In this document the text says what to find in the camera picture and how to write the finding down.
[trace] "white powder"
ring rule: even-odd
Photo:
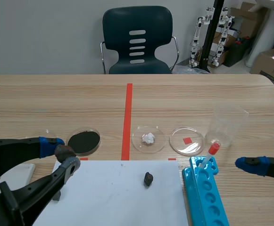
[[[153,144],[155,140],[155,136],[152,133],[144,134],[142,136],[142,143],[146,143],[148,145]]]

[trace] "red tape line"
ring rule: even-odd
[[[121,160],[129,160],[130,142],[131,142],[132,100],[133,100],[133,84],[128,83],[126,86],[126,101],[125,101],[125,113],[124,113],[124,124],[123,124]]]

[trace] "plastic beaker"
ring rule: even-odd
[[[235,105],[216,106],[206,140],[211,143],[218,141],[221,147],[229,147],[241,125],[246,122],[248,115],[248,112]]]

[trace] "blue test tube rack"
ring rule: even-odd
[[[212,157],[204,169],[199,168],[204,156],[189,159],[190,166],[182,171],[193,226],[229,226],[214,175],[218,173]]]

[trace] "chair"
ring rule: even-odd
[[[100,44],[103,70],[106,74],[102,45],[116,50],[118,62],[110,74],[171,74],[179,58],[176,37],[172,36],[173,19],[170,11],[162,6],[136,6],[108,10],[102,20],[104,42]],[[156,59],[159,46],[175,41],[177,59],[169,69]]]

